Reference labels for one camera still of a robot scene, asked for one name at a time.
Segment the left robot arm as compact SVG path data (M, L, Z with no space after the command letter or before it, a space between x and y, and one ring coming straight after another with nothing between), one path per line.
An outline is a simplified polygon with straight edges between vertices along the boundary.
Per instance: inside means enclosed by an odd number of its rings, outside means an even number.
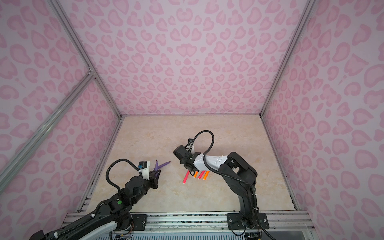
M115 195L101 201L95 210L67 226L45 234L42 230L34 233L31 240L79 240L114 230L126 230L133 221L130 211L149 189L157 189L161 170L150 171L149 179L132 177Z

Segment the pink marker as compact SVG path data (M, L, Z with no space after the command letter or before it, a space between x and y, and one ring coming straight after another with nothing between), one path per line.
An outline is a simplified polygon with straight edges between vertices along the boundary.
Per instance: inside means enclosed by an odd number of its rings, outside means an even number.
M206 172L206 171L201 171L201 172L200 172L200 174L199 174L199 176L198 176L198 179L199 179L199 180L204 176L205 172Z
M186 173L186 175L185 175L185 177L183 179L183 184L185 184L187 182L187 180L188 180L190 175L191 175L191 173L189 171L187 171L187 173Z

